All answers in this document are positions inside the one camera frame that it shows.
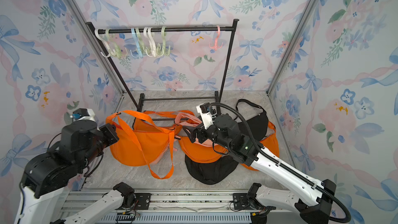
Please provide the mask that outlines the pink bag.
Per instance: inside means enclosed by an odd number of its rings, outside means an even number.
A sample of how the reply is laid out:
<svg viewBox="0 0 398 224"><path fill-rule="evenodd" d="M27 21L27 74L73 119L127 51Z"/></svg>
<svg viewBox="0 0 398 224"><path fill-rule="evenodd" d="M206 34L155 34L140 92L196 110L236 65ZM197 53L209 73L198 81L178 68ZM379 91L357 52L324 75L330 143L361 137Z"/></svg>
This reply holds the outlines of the pink bag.
<svg viewBox="0 0 398 224"><path fill-rule="evenodd" d="M150 114L156 114L161 117L171 118L174 122L179 126L184 128L188 128L187 137L190 135L191 127L196 127L201 124L202 121L197 118L192 112L151 112Z"/></svg>

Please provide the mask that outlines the black bag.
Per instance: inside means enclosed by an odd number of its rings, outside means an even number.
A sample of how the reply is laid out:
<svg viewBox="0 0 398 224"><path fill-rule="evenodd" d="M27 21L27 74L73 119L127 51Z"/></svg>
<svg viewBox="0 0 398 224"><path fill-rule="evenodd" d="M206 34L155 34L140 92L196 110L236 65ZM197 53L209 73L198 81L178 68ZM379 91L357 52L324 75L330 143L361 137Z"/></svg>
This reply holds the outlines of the black bag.
<svg viewBox="0 0 398 224"><path fill-rule="evenodd" d="M185 164L189 174L205 185L214 185L223 181L239 165L232 157L224 156L212 163L194 162L185 155Z"/></svg>
<svg viewBox="0 0 398 224"><path fill-rule="evenodd" d="M267 116L265 109L262 106L255 104L249 100L239 99L235 106L235 109L237 111L238 111L239 103L246 103L249 106L251 106L253 108L258 108L262 111L261 113L257 114L256 116L248 119L247 123L248 123L248 126L250 127L250 130L251 130L255 140L256 141L264 140L267 135L268 124L269 124L268 116Z"/></svg>

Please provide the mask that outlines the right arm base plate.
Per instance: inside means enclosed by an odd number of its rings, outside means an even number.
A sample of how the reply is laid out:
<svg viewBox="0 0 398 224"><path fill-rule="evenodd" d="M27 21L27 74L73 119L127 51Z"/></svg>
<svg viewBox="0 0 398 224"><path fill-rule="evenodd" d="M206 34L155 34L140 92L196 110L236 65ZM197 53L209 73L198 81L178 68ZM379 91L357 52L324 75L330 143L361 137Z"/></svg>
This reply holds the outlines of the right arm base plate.
<svg viewBox="0 0 398 224"><path fill-rule="evenodd" d="M276 210L274 206L264 206L258 202L254 197L248 197L247 193L233 193L233 200L230 209L233 211L253 210L253 211L268 211Z"/></svg>

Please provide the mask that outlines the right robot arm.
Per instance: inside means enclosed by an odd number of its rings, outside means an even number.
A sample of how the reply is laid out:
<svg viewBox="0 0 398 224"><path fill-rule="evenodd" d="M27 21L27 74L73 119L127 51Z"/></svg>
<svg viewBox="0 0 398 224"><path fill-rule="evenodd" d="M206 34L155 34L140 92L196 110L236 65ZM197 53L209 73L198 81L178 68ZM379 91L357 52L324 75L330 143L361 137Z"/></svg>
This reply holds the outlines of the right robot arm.
<svg viewBox="0 0 398 224"><path fill-rule="evenodd" d="M204 114L203 117L203 123L189 128L188 136L192 142L210 140L226 148L228 156L235 161L272 177L290 191L289 194L277 193L273 196L270 190L263 191L258 187L255 192L258 203L263 206L286 206L308 224L327 224L332 220L335 191L332 183L312 178L286 164L254 138L246 120L241 121L247 130L244 134L238 122L228 114L216 118Z"/></svg>

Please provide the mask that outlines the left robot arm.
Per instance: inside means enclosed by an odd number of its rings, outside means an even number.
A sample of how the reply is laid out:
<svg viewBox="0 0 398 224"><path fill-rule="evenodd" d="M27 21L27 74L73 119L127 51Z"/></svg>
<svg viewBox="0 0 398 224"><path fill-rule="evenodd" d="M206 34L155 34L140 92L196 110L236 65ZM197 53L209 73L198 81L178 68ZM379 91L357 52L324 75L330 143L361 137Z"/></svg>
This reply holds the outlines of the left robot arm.
<svg viewBox="0 0 398 224"><path fill-rule="evenodd" d="M25 166L20 190L17 224L95 224L119 208L130 211L136 205L134 189L118 183L100 200L75 215L54 220L56 203L70 179L83 172L103 150L119 140L114 125L98 127L92 120L66 125L61 139L47 152Z"/></svg>

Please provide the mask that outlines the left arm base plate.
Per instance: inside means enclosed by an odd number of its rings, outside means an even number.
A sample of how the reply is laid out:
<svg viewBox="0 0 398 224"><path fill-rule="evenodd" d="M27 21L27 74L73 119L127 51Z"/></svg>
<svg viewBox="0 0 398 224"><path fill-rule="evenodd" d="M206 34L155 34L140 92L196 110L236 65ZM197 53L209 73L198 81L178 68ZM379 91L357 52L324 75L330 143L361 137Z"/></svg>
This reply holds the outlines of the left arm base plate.
<svg viewBox="0 0 398 224"><path fill-rule="evenodd" d="M128 194L123 198L122 205L117 210L148 210L152 194Z"/></svg>

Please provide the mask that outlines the orange bag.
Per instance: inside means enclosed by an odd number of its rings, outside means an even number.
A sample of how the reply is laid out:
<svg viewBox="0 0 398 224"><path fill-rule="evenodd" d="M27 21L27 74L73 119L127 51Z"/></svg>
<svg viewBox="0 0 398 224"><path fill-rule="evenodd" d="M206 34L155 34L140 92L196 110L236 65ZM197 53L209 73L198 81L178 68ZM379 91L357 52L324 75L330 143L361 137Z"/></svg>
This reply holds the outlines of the orange bag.
<svg viewBox="0 0 398 224"><path fill-rule="evenodd" d="M119 138L116 144L110 146L113 157L126 166L149 168L158 162L167 150L173 159L175 137L182 127L176 124L170 127L157 126L150 115L156 114L175 120L180 113L193 114L187 110L143 113L126 110L108 116L106 123L116 127Z"/></svg>
<svg viewBox="0 0 398 224"><path fill-rule="evenodd" d="M254 120L249 120L248 125L255 140L259 141L270 152L279 157L279 143L276 137L275 125L269 121L267 127L265 127L265 122Z"/></svg>
<svg viewBox="0 0 398 224"><path fill-rule="evenodd" d="M197 141L192 143L187 136L182 136L179 145L185 155L197 163L216 162L227 153L227 149L214 144L211 140L206 140L203 144Z"/></svg>

